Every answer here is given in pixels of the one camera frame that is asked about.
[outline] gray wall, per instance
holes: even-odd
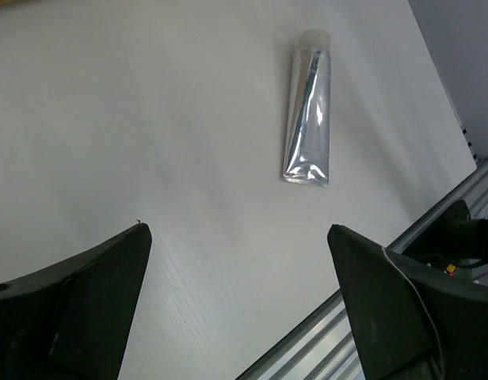
[[[475,153],[488,155],[488,0],[410,0]]]

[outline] silver tube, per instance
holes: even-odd
[[[329,185],[330,37],[302,33],[292,62],[283,178]]]

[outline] metal frame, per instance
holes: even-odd
[[[397,253],[424,232],[456,200],[465,200],[472,215],[488,204],[488,158],[442,200],[423,214],[388,248]],[[265,353],[238,380],[326,380],[364,378],[341,291]]]

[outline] white surface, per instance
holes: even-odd
[[[279,179],[309,28],[327,189]],[[332,223],[388,244],[474,168],[406,0],[0,9],[0,281],[149,223],[121,380],[234,378],[337,289]]]

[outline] purple wire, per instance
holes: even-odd
[[[476,281],[477,279],[485,279],[486,277],[488,277],[488,272],[477,275],[475,278],[473,278],[473,281]]]

